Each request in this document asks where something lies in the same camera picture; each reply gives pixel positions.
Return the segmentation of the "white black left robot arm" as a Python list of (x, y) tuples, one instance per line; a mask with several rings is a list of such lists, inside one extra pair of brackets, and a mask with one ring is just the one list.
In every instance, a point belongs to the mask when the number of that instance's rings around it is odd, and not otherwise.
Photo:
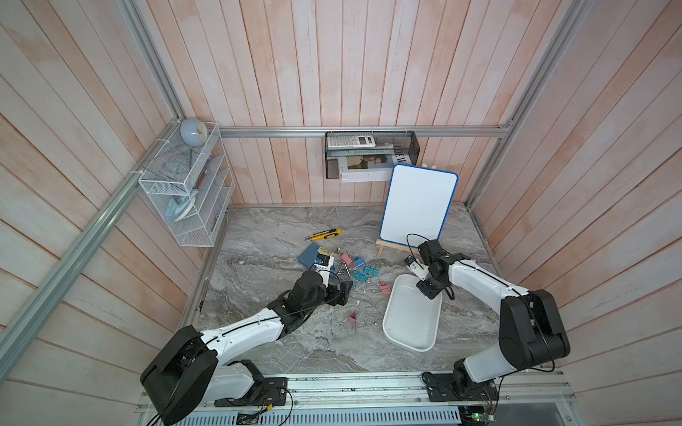
[(319, 306), (346, 305), (352, 288), (330, 271), (305, 271), (292, 289), (247, 319), (204, 331), (180, 328), (140, 376), (156, 410), (150, 424), (176, 424), (213, 399), (265, 403), (271, 389), (243, 353), (293, 333)]

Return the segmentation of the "white plastic storage box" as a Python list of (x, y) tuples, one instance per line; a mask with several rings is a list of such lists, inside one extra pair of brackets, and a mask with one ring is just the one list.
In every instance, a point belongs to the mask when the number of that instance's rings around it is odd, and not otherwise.
[(417, 288), (417, 276), (396, 278), (383, 318), (386, 339), (401, 348), (426, 353), (435, 346), (442, 294), (429, 299)]

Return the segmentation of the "teal binder clip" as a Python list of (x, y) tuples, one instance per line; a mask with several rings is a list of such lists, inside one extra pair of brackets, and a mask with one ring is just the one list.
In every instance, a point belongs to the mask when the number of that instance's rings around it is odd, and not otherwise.
[(369, 276), (362, 271), (353, 271), (352, 277), (356, 282), (359, 283), (365, 283), (369, 278)]
[(365, 266), (364, 273), (366, 273), (369, 276), (378, 277), (379, 269), (374, 266)]

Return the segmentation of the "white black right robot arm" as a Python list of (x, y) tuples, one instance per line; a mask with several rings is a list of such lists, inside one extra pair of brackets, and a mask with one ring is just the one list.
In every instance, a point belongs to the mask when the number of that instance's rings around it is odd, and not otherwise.
[(421, 259), (412, 268), (417, 288), (429, 299), (453, 287), (475, 296), (499, 317), (497, 343), (453, 367), (452, 383), (462, 392), (519, 371), (555, 364), (570, 354), (559, 308), (546, 290), (529, 290), (480, 267), (461, 253), (450, 253), (436, 240), (417, 247)]

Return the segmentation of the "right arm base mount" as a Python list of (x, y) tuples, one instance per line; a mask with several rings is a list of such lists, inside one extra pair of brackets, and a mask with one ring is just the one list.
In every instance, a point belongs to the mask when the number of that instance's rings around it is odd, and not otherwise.
[(426, 386), (431, 402), (484, 401), (492, 402), (499, 397), (493, 380), (475, 383), (465, 369), (465, 360), (454, 363), (449, 374), (424, 372), (421, 380)]

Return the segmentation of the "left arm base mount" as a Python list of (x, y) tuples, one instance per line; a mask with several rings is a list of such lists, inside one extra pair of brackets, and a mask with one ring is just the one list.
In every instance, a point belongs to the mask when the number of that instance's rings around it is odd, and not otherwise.
[(265, 377), (250, 360), (231, 362), (216, 380), (218, 396), (212, 401), (218, 408), (284, 406), (291, 399), (286, 377)]

